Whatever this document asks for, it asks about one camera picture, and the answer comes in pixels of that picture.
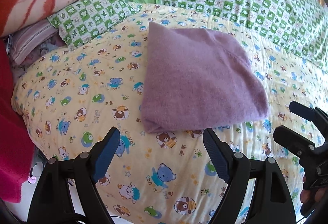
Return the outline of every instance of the bed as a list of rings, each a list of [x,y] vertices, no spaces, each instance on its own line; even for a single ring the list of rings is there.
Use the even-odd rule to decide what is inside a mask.
[[[170,28],[209,28],[230,33],[244,47],[252,70],[268,95],[271,115],[258,122],[216,127],[219,138],[249,158],[276,158],[300,219],[299,194],[304,171],[298,158],[273,141],[285,125],[316,145],[323,143],[311,123],[290,113],[296,100],[327,111],[325,72],[256,32],[193,10],[144,4],[111,31],[70,53],[54,51],[36,61],[16,85],[12,105],[29,135],[47,158],[75,158],[102,140],[111,127],[121,142],[105,177],[97,183],[111,212],[132,223],[206,223],[219,205],[226,184],[216,177],[201,131],[144,132],[139,106],[147,67],[147,27],[154,21]],[[158,171],[172,180],[161,181]],[[250,181],[238,223],[247,215]],[[181,211],[177,202],[191,202]]]
[[[296,156],[274,143],[272,134],[285,125],[317,146],[323,143],[313,124],[288,109],[295,100],[328,111],[327,14],[321,6],[315,0],[130,1],[135,2],[128,6],[136,9],[133,13],[116,23],[112,19],[114,25],[98,34],[76,39],[74,29],[54,22],[65,12],[49,17],[68,48],[54,49],[26,67],[11,100],[33,143],[47,158],[67,160],[90,150],[116,127],[121,132],[119,148],[96,184],[110,214],[132,223],[208,223],[226,184],[217,177],[202,131],[153,134],[143,128],[140,105],[148,25],[229,33],[249,56],[253,73],[266,90],[270,115],[213,129],[233,151],[252,159],[277,160],[296,219],[301,219],[304,170]],[[62,17],[63,23],[70,21],[72,14],[68,15]],[[85,25],[91,18],[83,20]],[[254,183],[250,180],[236,223],[246,218]],[[179,202],[188,203],[188,209],[182,210]]]

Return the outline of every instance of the star print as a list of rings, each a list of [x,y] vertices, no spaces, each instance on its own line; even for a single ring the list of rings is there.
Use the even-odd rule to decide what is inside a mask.
[[[208,189],[203,189],[203,190],[200,191],[200,194],[201,194],[202,196],[205,196],[205,195],[207,195],[208,193],[209,193],[209,190],[208,190]]]

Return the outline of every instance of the human hand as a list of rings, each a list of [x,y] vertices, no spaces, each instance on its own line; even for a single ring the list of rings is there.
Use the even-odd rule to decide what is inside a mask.
[[[314,196],[314,200],[316,202],[320,202],[320,200],[324,196],[326,190],[327,190],[327,187],[318,189]],[[301,191],[301,195],[300,195],[301,203],[306,203],[310,199],[310,193],[311,193],[311,191],[307,191],[307,190]]]

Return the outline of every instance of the purple towel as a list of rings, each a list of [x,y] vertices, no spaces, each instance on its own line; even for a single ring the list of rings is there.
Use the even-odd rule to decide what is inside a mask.
[[[149,23],[141,105],[147,132],[202,130],[264,119],[268,112],[265,90],[235,38]]]

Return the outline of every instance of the screw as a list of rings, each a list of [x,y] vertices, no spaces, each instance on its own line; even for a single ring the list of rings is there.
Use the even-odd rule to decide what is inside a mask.
[[[235,152],[235,157],[236,158],[243,158],[243,154],[241,152]]]
[[[52,157],[52,158],[50,158],[49,160],[48,160],[48,163],[49,164],[53,164],[53,163],[55,163],[56,162],[56,158],[54,158],[54,157]]]
[[[80,157],[81,158],[87,158],[89,156],[89,153],[88,152],[83,152],[83,153],[80,153]]]

